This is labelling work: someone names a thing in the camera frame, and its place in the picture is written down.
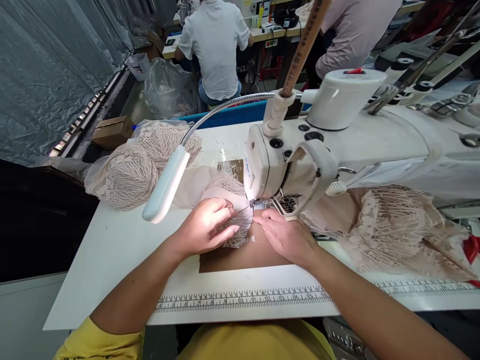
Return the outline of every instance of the yellow shirt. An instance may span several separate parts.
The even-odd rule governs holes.
[[[54,360],[73,358],[142,359],[143,331],[113,335],[87,317],[57,351]],[[325,336],[299,320],[269,323],[205,324],[193,335],[178,359],[335,359]]]

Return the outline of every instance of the hand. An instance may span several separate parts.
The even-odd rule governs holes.
[[[231,239],[240,226],[219,227],[236,216],[233,204],[224,198],[209,198],[200,201],[183,224],[164,241],[180,261],[192,255],[207,253]]]
[[[286,221],[274,208],[254,216],[253,221],[262,225],[273,249],[288,261],[306,270],[319,261],[321,248],[303,223]]]

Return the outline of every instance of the white shirt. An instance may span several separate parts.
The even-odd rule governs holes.
[[[333,70],[358,68],[382,38],[402,0],[334,0],[321,31],[335,28],[336,37],[318,59],[315,70],[323,79]]]
[[[210,99],[231,98],[238,89],[237,46],[243,51],[250,30],[240,9],[223,0],[204,0],[185,19],[178,48],[200,63],[203,88]]]

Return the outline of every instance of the wooden stick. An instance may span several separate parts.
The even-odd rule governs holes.
[[[293,56],[290,69],[288,70],[288,75],[286,76],[285,83],[280,91],[280,96],[282,98],[289,98],[292,95],[292,90],[302,72],[305,61],[307,61],[307,56],[314,45],[315,39],[320,31],[320,26],[324,21],[325,14],[332,2],[332,0],[313,1],[314,3],[311,7],[310,16],[303,28],[303,33],[300,34],[300,42],[296,47],[295,55]]]

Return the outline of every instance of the worker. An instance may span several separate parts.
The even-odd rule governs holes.
[[[218,248],[239,231],[219,225],[235,216],[223,198],[205,199],[73,331],[54,359],[140,359],[143,329],[169,276],[193,255]],[[467,359],[395,299],[320,247],[306,226],[273,208],[253,221],[273,249],[309,272],[378,359]],[[204,324],[178,359],[334,359],[325,336],[300,319]]]
[[[198,57],[202,78],[198,93],[210,106],[240,95],[237,77],[237,46],[241,51],[254,43],[240,9],[223,0],[200,0],[200,6],[185,19],[175,59]]]
[[[308,88],[318,89],[328,72],[363,65],[388,28],[402,0],[334,0],[305,62]]]

